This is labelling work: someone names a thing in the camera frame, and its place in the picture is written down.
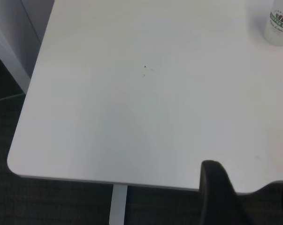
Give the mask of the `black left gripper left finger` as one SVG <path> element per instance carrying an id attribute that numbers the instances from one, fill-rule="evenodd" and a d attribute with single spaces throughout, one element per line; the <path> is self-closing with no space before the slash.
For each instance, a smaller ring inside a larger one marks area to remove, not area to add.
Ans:
<path id="1" fill-rule="evenodd" d="M 199 192 L 202 197 L 201 225 L 253 225 L 227 172 L 217 161 L 201 163 Z"/>

